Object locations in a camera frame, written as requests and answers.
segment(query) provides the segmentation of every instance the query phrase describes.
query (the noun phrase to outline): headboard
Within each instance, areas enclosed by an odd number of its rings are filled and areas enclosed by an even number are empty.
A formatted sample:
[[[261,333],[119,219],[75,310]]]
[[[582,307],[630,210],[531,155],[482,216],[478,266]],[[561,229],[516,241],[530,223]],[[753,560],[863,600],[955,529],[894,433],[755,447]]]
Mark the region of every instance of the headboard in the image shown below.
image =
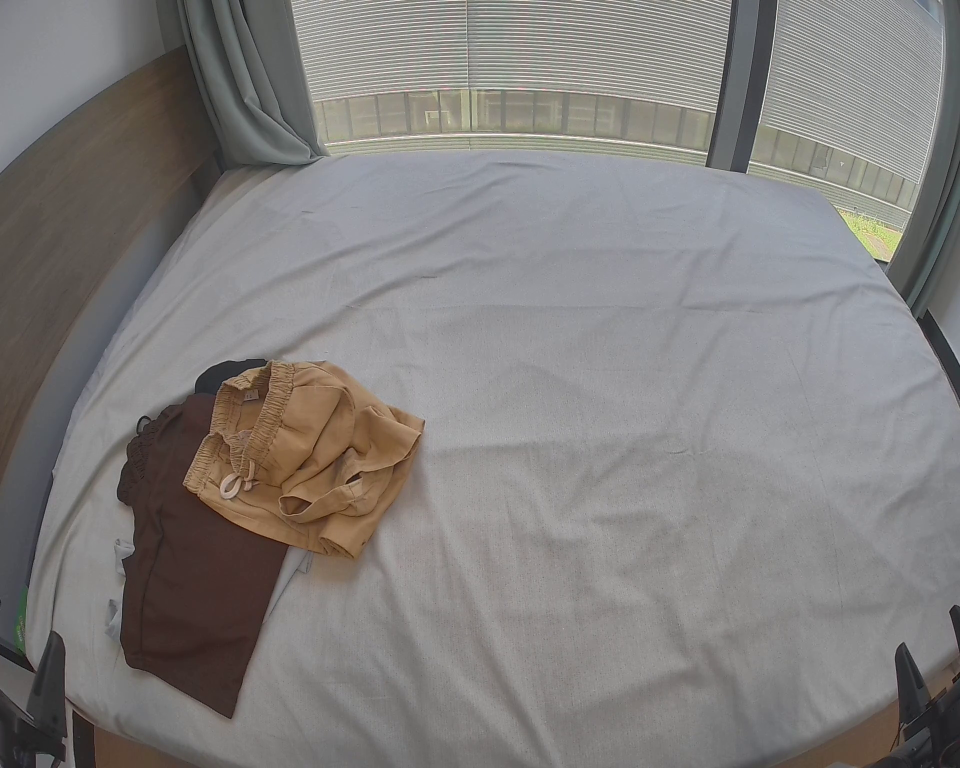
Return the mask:
[[[0,390],[0,646],[8,651],[73,404],[156,264],[141,241],[158,221],[182,227],[192,213],[183,190],[216,149],[181,47],[90,99],[0,174],[0,359],[10,372]]]

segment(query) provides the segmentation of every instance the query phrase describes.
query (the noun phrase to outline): green-gray curtain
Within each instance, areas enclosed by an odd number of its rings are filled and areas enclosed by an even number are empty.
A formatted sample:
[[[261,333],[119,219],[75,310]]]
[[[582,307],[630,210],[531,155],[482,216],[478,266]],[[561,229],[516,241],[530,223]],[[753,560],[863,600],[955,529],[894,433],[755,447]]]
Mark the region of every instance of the green-gray curtain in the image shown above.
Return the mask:
[[[290,0],[178,0],[194,74],[228,165],[304,165],[317,137]]]
[[[887,276],[914,317],[926,311],[960,237],[960,0],[944,2],[940,114],[926,176]]]

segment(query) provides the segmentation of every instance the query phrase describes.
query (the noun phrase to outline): white bed sheet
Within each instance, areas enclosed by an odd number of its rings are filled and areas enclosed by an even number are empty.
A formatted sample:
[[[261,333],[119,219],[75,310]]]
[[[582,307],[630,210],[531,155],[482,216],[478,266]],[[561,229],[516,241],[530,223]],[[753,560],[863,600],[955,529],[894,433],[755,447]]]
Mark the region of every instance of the white bed sheet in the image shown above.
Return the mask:
[[[816,192],[635,159],[240,172],[78,404],[28,652],[198,765],[746,765],[953,652],[960,408]],[[329,359],[426,418],[357,563],[316,558],[232,721],[103,632],[138,417],[226,358]]]

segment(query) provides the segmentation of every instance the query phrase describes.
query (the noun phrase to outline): grass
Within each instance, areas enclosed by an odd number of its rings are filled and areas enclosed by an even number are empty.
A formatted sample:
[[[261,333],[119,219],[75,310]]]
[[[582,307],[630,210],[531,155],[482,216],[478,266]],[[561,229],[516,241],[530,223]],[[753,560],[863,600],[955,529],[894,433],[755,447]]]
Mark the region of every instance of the grass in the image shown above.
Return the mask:
[[[873,258],[880,261],[890,261],[893,258],[902,232],[885,227],[876,219],[867,216],[859,216],[845,210],[840,211],[840,215]]]

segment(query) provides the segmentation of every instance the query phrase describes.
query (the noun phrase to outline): drawstring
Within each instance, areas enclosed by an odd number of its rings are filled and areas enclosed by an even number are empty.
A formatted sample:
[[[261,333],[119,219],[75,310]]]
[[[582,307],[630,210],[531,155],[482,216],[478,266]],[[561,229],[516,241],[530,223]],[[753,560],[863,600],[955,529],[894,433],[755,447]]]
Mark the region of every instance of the drawstring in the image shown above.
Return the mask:
[[[220,483],[220,497],[225,499],[233,498],[236,494],[240,493],[241,483],[243,484],[243,490],[249,491],[256,485],[256,480],[253,479],[254,472],[256,472],[256,464],[253,462],[250,462],[250,469],[247,470],[246,477],[241,478],[236,472],[231,472]]]

